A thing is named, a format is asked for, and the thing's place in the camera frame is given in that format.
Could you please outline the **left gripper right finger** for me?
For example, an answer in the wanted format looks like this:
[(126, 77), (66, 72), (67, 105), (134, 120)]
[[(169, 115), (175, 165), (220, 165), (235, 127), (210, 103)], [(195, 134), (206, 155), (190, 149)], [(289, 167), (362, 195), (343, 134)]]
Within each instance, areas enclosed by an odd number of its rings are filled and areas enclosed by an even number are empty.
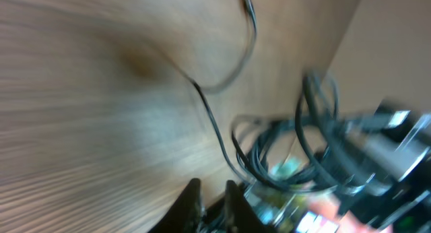
[(224, 200), (227, 233), (268, 232), (233, 180), (226, 182)]

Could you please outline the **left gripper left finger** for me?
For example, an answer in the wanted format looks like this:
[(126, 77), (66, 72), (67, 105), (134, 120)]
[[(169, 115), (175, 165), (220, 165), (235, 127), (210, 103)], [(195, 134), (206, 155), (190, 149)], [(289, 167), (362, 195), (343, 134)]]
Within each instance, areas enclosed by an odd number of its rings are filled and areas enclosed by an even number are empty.
[(195, 233), (204, 209), (201, 201), (201, 181), (192, 178), (164, 217), (149, 233)]

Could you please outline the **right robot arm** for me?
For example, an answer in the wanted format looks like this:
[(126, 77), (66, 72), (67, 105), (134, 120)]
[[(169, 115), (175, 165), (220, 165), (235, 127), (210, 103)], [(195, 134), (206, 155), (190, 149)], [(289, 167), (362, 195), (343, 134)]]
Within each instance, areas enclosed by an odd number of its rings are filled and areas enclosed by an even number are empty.
[(314, 181), (318, 191), (331, 190), (340, 204), (338, 215), (351, 212), (362, 224), (394, 232), (430, 231), (430, 115), (382, 103), (373, 115), (347, 120), (310, 115), (275, 121), (250, 150), (254, 164), (267, 171), (266, 157), (275, 140), (295, 131), (308, 151), (303, 126), (317, 127), (326, 148), (309, 165), (281, 182), (287, 190)]

